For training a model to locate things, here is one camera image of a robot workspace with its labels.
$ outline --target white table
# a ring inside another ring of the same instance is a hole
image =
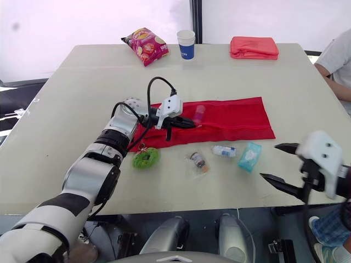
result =
[[[163,76],[183,101],[233,100],[261,96],[276,140],[260,140],[263,152],[250,174],[239,159],[214,156],[216,144],[237,147],[246,141],[205,142],[161,149],[161,161],[149,170],[132,168],[130,153],[121,166],[115,193],[102,214],[296,205],[259,176],[272,173],[302,185],[300,160],[276,150],[281,142],[299,142],[323,129],[351,162],[351,121],[331,89],[298,44],[279,44],[277,61],[234,60],[228,45],[197,45],[196,58],[171,54],[144,67],[127,45],[76,47],[38,93],[0,148],[0,214],[25,214],[61,191],[67,169],[109,120],[114,104],[134,96],[146,100],[146,86]],[[152,102],[169,94],[155,82]],[[196,177],[185,156],[200,150],[210,171]],[[340,202],[313,192],[311,203]]]

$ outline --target red cloth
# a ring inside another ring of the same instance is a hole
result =
[[[261,97],[185,102],[181,116],[192,119],[197,105],[204,105],[206,108],[200,127],[172,128],[170,141],[166,141],[166,130],[152,128],[140,143],[144,143],[147,147],[164,148],[203,141],[275,139]],[[144,130],[145,128],[139,125],[134,137],[138,138]]]
[[[233,37],[230,56],[233,59],[278,59],[279,50],[271,37]]]

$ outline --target blue tissue pack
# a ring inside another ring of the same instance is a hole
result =
[[[242,153],[238,166],[251,173],[261,155],[261,150],[261,145],[249,142],[245,151]]]

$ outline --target blue label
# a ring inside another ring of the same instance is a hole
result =
[[[230,153],[229,153],[229,152],[226,152],[226,151],[222,151],[222,155],[223,155],[223,156],[229,156]]]
[[[194,45],[179,45],[179,48],[183,59],[192,59],[194,57]]]

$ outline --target green toy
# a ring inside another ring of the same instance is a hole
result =
[[[132,165],[137,169],[146,169],[153,166],[160,159],[160,154],[156,148],[147,148],[141,145],[141,149],[133,157]]]

